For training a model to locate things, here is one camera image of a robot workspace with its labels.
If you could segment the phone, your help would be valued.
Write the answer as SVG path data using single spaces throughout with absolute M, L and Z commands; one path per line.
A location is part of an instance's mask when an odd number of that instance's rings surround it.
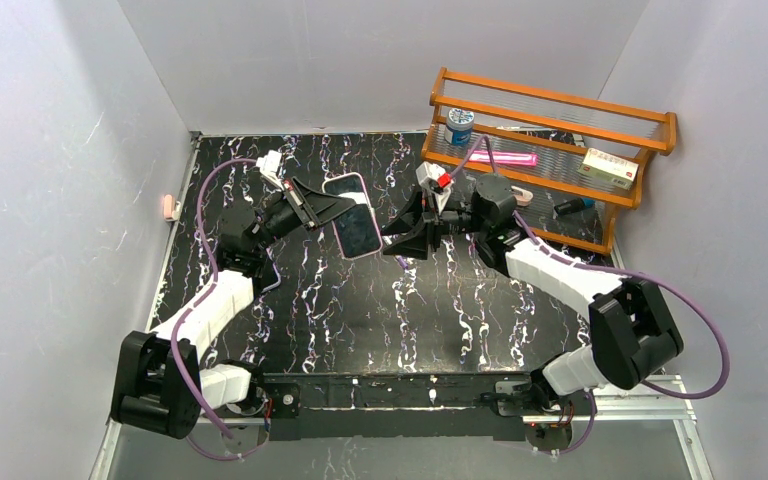
M 325 179 L 323 191 L 355 202 L 333 222 L 342 256 L 355 260 L 378 253 L 383 248 L 374 208 L 370 204 L 363 177 L 357 172 Z

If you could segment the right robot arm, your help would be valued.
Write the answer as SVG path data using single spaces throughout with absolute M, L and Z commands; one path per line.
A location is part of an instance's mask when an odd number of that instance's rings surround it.
M 392 239 L 386 255 L 428 258 L 445 235 L 467 233 L 482 262 L 561 301 L 589 323 L 590 342 L 561 353 L 530 374 L 530 397 L 551 400 L 611 384 L 630 390 L 677 357 L 683 339 L 658 285 L 595 271 L 532 239 L 517 222 L 510 181 L 489 173 L 467 200 L 451 198 L 430 180 L 414 188 L 405 206 L 382 228 Z

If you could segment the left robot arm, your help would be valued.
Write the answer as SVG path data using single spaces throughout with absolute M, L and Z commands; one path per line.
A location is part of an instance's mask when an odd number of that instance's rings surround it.
M 216 410 L 254 399 L 256 368 L 230 361 L 203 370 L 208 347 L 240 312 L 279 284 L 268 253 L 273 243 L 297 228 L 319 229 L 368 204 L 365 190 L 326 193 L 291 178 L 262 209 L 249 201 L 226 208 L 217 228 L 213 279 L 171 318 L 123 339 L 111 419 L 183 439 L 207 416 L 228 434 Z

